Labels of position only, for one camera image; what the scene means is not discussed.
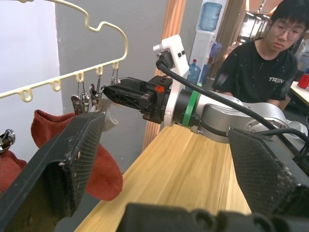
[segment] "clothes hanger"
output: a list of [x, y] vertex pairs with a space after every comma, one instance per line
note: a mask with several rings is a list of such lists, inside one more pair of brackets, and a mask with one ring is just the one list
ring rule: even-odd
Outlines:
[[[26, 3], [27, 1], [31, 2], [33, 0], [18, 0], [18, 1], [20, 1], [21, 3]], [[123, 38], [125, 40], [125, 53], [119, 59], [114, 59], [114, 60], [111, 60], [111, 61], [106, 62], [106, 63], [98, 64], [98, 65], [95, 65], [95, 66], [92, 66], [92, 67], [89, 67], [89, 68], [86, 68], [86, 69], [81, 69], [81, 70], [78, 70], [78, 71], [75, 71], [75, 72], [71, 72], [71, 73], [66, 74], [66, 75], [61, 75], [61, 76], [58, 76], [58, 77], [47, 79], [45, 81], [37, 82], [37, 83], [32, 84], [32, 85], [27, 85], [27, 86], [24, 86], [24, 87], [16, 88], [16, 89], [1, 93], [0, 99], [6, 98], [6, 97], [14, 95], [14, 94], [18, 94], [24, 102], [30, 102], [30, 101], [32, 101], [32, 98], [33, 98], [32, 89], [34, 89], [34, 88], [38, 88], [40, 86], [45, 86], [47, 84], [50, 84], [52, 86], [52, 89], [54, 91], [58, 92], [58, 91], [61, 90], [61, 80], [75, 76], [76, 81], [78, 83], [82, 83], [84, 81], [84, 73], [85, 72], [88, 72], [88, 71], [95, 69], [97, 75], [100, 76], [100, 75], [103, 74], [103, 67], [110, 65], [110, 64], [112, 64], [112, 68], [114, 70], [118, 70], [119, 62], [124, 60], [127, 56], [128, 40], [127, 40], [126, 34], [119, 27], [117, 27], [116, 25], [111, 24], [109, 22], [102, 21], [102, 22], [100, 22], [100, 24], [98, 25], [97, 28], [93, 28], [92, 26], [90, 26], [90, 23], [89, 23], [89, 21], [90, 21], [89, 20], [89, 14], [83, 8], [77, 6], [73, 3], [64, 1], [64, 0], [45, 0], [45, 1], [51, 1], [51, 2], [54, 2], [54, 3], [59, 3], [59, 4], [62, 4], [62, 5], [65, 5], [65, 6], [69, 6], [73, 9], [78, 10], [79, 12], [83, 13], [84, 16], [85, 16], [85, 26], [90, 31], [99, 32], [104, 25], [117, 30], [118, 32], [120, 32], [120, 34], [123, 36]]]

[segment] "red cloth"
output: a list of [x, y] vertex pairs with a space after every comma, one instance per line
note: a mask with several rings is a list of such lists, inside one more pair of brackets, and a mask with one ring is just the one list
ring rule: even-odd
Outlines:
[[0, 192], [8, 189], [26, 164], [26, 161], [16, 158], [9, 150], [0, 154]]
[[[53, 116], [36, 110], [31, 126], [31, 134], [35, 144], [41, 147], [48, 142], [63, 131], [74, 116], [74, 113]], [[99, 144], [86, 192], [101, 200], [111, 201], [119, 195], [122, 185], [123, 178], [117, 163], [110, 153]]]

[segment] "young man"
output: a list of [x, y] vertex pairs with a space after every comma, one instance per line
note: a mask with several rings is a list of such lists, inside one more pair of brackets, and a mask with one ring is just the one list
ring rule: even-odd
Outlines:
[[238, 46], [224, 61], [213, 88], [247, 103], [285, 100], [297, 71], [287, 49], [309, 29], [307, 0], [284, 0], [273, 13], [265, 38]]

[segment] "wooden door frame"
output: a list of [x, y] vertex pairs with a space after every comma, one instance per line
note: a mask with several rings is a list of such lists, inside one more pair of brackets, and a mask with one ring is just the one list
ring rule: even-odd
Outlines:
[[[168, 0], [165, 10], [161, 40], [180, 33], [185, 3], [186, 0]], [[161, 71], [156, 69], [155, 74], [161, 75]], [[152, 142], [159, 132], [160, 124], [149, 121], [147, 122], [142, 150], [144, 150]]]

